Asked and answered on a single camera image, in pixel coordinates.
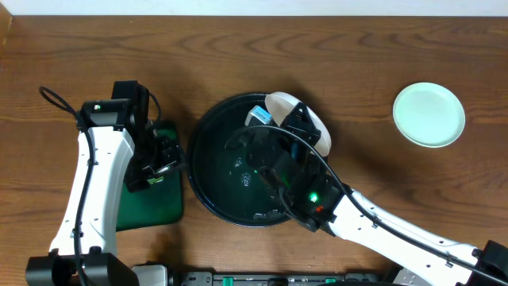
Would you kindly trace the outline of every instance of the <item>cable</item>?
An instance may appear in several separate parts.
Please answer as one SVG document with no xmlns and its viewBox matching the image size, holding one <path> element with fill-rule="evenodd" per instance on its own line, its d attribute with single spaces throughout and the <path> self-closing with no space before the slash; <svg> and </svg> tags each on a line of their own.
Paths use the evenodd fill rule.
<svg viewBox="0 0 508 286">
<path fill-rule="evenodd" d="M 337 176 L 337 174 L 332 170 L 332 168 L 328 165 L 328 163 L 326 163 L 325 159 L 323 159 L 321 156 L 318 156 L 319 152 L 312 146 L 310 145 L 309 143 L 307 143 L 305 140 L 301 139 L 298 135 L 292 133 L 291 131 L 288 131 L 286 129 L 283 129 L 283 128 L 280 128 L 278 126 L 265 126 L 265 125 L 262 125 L 262 126 L 246 126 L 244 128 L 241 128 L 241 129 L 238 129 L 236 130 L 233 135 L 231 135 L 228 139 L 228 141 L 225 143 L 225 145 L 227 145 L 229 143 L 229 141 L 231 140 L 231 138 L 235 138 L 236 136 L 238 136 L 240 133 L 243 133 L 247 130 L 251 130 L 251 129 L 256 129 L 256 128 L 265 128 L 265 129 L 271 129 L 271 130 L 276 130 L 280 133 L 285 133 L 286 135 L 289 135 L 291 137 L 293 137 L 294 139 L 297 139 L 300 143 L 304 144 L 310 151 L 314 152 L 317 156 L 317 158 L 320 160 L 320 162 L 325 166 L 325 168 L 328 170 L 328 172 L 330 173 L 330 175 L 332 175 L 333 179 L 337 182 L 338 184 L 338 187 L 339 189 L 344 192 L 344 194 L 346 195 L 346 197 L 348 197 L 348 199 L 351 201 L 351 203 L 358 209 L 358 211 L 360 211 L 360 213 L 362 215 L 364 215 L 366 218 L 369 218 L 372 223 L 374 223 L 375 225 L 377 226 L 380 226 L 382 229 L 386 230 L 387 232 L 389 232 L 390 234 L 393 234 L 395 237 L 397 238 L 400 238 L 402 239 L 404 242 L 407 242 L 413 246 L 416 246 L 420 249 L 423 249 L 431 254 L 434 254 L 436 255 L 437 257 L 439 258 L 442 258 L 442 259 L 445 259 L 447 262 L 449 263 L 454 263 L 454 264 L 457 264 L 469 271 L 472 271 L 480 276 L 483 276 L 489 280 L 493 280 L 497 283 L 500 283 L 504 286 L 508 286 L 508 282 L 505 282 L 503 280 L 500 280 L 494 276 L 491 276 L 487 273 L 484 273 L 483 271 L 481 270 L 478 270 L 478 269 L 475 269 L 475 267 L 473 265 L 470 265 L 469 263 L 467 262 L 464 262 L 454 256 L 451 256 L 451 255 L 448 255 L 446 253 L 442 253 L 441 251 L 439 250 L 436 250 L 428 245 L 425 245 L 421 242 L 418 242 L 416 240 L 414 240 L 413 238 L 410 238 L 408 236 L 406 236 L 405 234 L 402 234 L 400 232 L 398 232 L 397 230 L 393 229 L 392 227 L 388 226 L 387 224 L 385 224 L 384 222 L 382 222 L 377 216 L 375 216 L 374 214 L 372 214 L 371 212 L 365 210 L 359 203 L 358 201 L 356 201 L 356 199 L 352 196 L 352 191 L 346 189 L 344 187 L 344 185 L 342 184 L 341 182 L 341 179 L 339 179 L 339 177 Z"/>
<path fill-rule="evenodd" d="M 157 100 L 156 96 L 153 95 L 152 93 L 148 93 L 148 94 L 153 99 L 153 102 L 156 104 L 157 110 L 159 111 L 159 114 L 157 115 L 156 121 L 153 122 L 152 126 L 150 126 L 150 130 L 154 130 L 154 129 L 156 129 L 159 126 L 160 117 L 162 116 L 162 110 L 160 109 L 160 104 L 159 104 L 159 101 Z"/>
<path fill-rule="evenodd" d="M 79 116 L 79 114 L 76 113 L 76 111 L 64 100 L 62 99 L 57 93 L 50 90 L 47 87 L 39 87 L 40 95 L 44 99 L 46 99 L 48 102 L 50 102 L 52 105 L 60 108 L 61 110 L 67 111 L 68 113 L 72 114 L 74 118 L 77 121 L 78 127 L 80 128 L 81 132 L 85 134 L 85 137 L 87 138 L 88 143 L 88 150 L 90 153 L 90 159 L 88 160 L 88 169 L 87 169 L 87 176 L 85 177 L 85 182 L 83 184 L 83 190 L 81 191 L 81 196 L 79 197 L 79 203 L 78 203 L 78 210 L 76 212 L 76 220 L 74 224 L 74 256 L 75 256 L 75 263 L 76 268 L 79 274 L 79 280 L 81 282 L 82 286 L 87 286 L 87 276 L 85 275 L 85 272 L 83 271 L 83 260 L 81 259 L 81 253 L 79 251 L 79 239 L 81 238 L 81 218 L 83 216 L 83 208 L 85 205 L 85 198 L 87 197 L 88 192 L 88 185 L 90 184 L 90 178 L 92 175 L 92 170 L 94 168 L 94 162 L 95 162 L 95 153 L 94 153 L 94 145 L 92 143 L 92 139 L 90 134 L 88 133 L 88 126 L 84 122 L 84 120 Z M 60 105 L 59 103 L 55 102 L 54 100 L 50 99 L 46 93 L 49 93 L 52 97 L 57 99 L 60 103 L 63 104 Z"/>
</svg>

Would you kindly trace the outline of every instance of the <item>black cable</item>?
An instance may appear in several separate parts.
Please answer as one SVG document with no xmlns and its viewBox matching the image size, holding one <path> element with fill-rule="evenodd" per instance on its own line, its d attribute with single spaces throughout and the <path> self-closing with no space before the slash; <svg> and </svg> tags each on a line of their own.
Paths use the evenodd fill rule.
<svg viewBox="0 0 508 286">
<path fill-rule="evenodd" d="M 372 223 L 374 223 L 375 225 L 380 226 L 382 229 L 386 230 L 390 234 L 393 234 L 395 237 L 402 239 L 404 242 L 407 242 L 407 243 L 409 243 L 409 244 L 411 244 L 413 246 L 416 246 L 416 247 L 418 247 L 420 249 L 423 249 L 423 250 L 425 250 L 425 251 L 427 251 L 427 252 L 429 252 L 431 254 L 434 254 L 434 255 L 436 255 L 439 258 L 445 259 L 449 263 L 457 264 L 457 265 L 459 265 L 461 267 L 464 267 L 465 269 L 467 269 L 469 271 L 472 271 L 472 272 L 474 272 L 476 274 L 479 274 L 480 276 L 483 276 L 483 277 L 485 277 L 485 278 L 487 278 L 489 280 L 493 280 L 493 281 L 495 281 L 497 283 L 500 283 L 500 284 L 502 284 L 504 286 L 508 286 L 508 282 L 505 282 L 505 281 L 500 280 L 500 279 L 498 279 L 498 278 L 496 278 L 494 276 L 491 276 L 491 275 L 489 275 L 487 273 L 484 273 L 481 270 L 475 269 L 474 265 L 470 265 L 469 263 L 464 262 L 464 261 L 462 261 L 460 259 L 457 259 L 456 257 L 451 256 L 451 255 L 449 255 L 447 253 L 442 253 L 439 250 L 436 250 L 436 249 L 434 249 L 434 248 L 432 248 L 432 247 L 430 247 L 428 245 L 425 245 L 425 244 L 423 244 L 421 242 L 418 242 L 418 241 L 414 240 L 413 238 L 410 238 L 410 237 L 406 236 L 405 234 L 402 234 L 402 233 L 398 232 L 397 230 L 393 229 L 391 226 L 388 226 L 387 224 L 385 224 L 383 221 L 381 221 L 377 216 L 372 214 L 370 211 L 365 210 L 358 203 L 358 201 L 356 201 L 356 199 L 352 196 L 352 191 L 350 191 L 350 190 L 348 190 L 348 189 L 346 189 L 344 187 L 344 185 L 341 182 L 341 179 L 339 179 L 337 174 L 332 170 L 332 168 L 328 165 L 328 163 L 326 163 L 325 159 L 323 159 L 321 156 L 318 155 L 319 152 L 312 145 L 310 145 L 305 140 L 301 139 L 298 135 L 295 135 L 291 131 L 285 130 L 285 129 L 280 128 L 278 126 L 246 126 L 244 128 L 238 129 L 235 132 L 233 132 L 233 135 L 231 135 L 229 137 L 229 139 L 225 143 L 225 145 L 227 145 L 229 143 L 229 140 L 231 140 L 231 138 L 235 138 L 240 133 L 243 133 L 244 131 L 255 129 L 255 128 L 265 128 L 265 129 L 276 130 L 276 131 L 278 131 L 280 133 L 285 133 L 286 135 L 289 135 L 289 136 L 297 139 L 300 143 L 304 144 L 310 151 L 314 152 L 314 154 L 316 154 L 316 157 L 326 167 L 326 169 L 328 170 L 330 175 L 332 175 L 333 179 L 337 182 L 339 189 L 342 192 L 344 192 L 346 197 L 348 197 L 348 199 L 358 209 L 358 211 L 360 211 L 360 213 L 362 215 L 364 215 L 366 218 L 369 218 L 372 221 Z"/>
<path fill-rule="evenodd" d="M 87 176 L 85 177 L 85 182 L 83 184 L 83 190 L 81 191 L 81 196 L 79 197 L 78 210 L 76 212 L 76 220 L 75 220 L 75 224 L 74 224 L 74 255 L 75 255 L 76 269 L 79 274 L 79 280 L 81 282 L 81 285 L 87 286 L 88 285 L 87 276 L 85 275 L 85 272 L 83 271 L 83 260 L 81 259 L 81 253 L 79 251 L 79 239 L 81 238 L 81 218 L 83 216 L 83 208 L 85 205 L 85 198 L 87 197 L 88 185 L 90 184 L 90 178 L 92 175 L 92 170 L 94 168 L 94 162 L 95 162 L 94 145 L 92 143 L 91 136 L 88 133 L 87 124 L 84 122 L 84 120 L 81 118 L 81 116 L 79 116 L 79 114 L 77 114 L 76 111 L 64 99 L 62 99 L 57 93 L 48 89 L 47 87 L 39 87 L 39 92 L 40 92 L 40 95 L 42 95 L 42 97 L 44 97 L 44 99 L 46 99 L 52 105 L 72 114 L 72 116 L 74 116 L 74 118 L 76 119 L 76 122 L 77 122 L 78 127 L 80 128 L 81 132 L 83 132 L 85 134 L 85 137 L 87 138 L 90 159 L 88 160 Z M 55 99 L 57 99 L 60 103 L 62 103 L 63 106 L 61 106 L 59 103 L 55 102 L 54 100 L 50 99 L 46 95 L 46 92 L 49 93 Z"/>
<path fill-rule="evenodd" d="M 157 100 L 156 96 L 151 94 L 151 93 L 148 93 L 150 95 L 150 97 L 153 99 L 153 102 L 156 104 L 157 106 L 157 110 L 159 111 L 159 114 L 157 115 L 157 119 L 155 120 L 155 122 L 153 122 L 152 126 L 150 126 L 150 130 L 154 130 L 156 129 L 157 127 L 159 127 L 159 124 L 160 124 L 160 118 L 162 116 L 162 110 L 160 109 L 160 104 L 159 104 L 159 101 Z"/>
</svg>

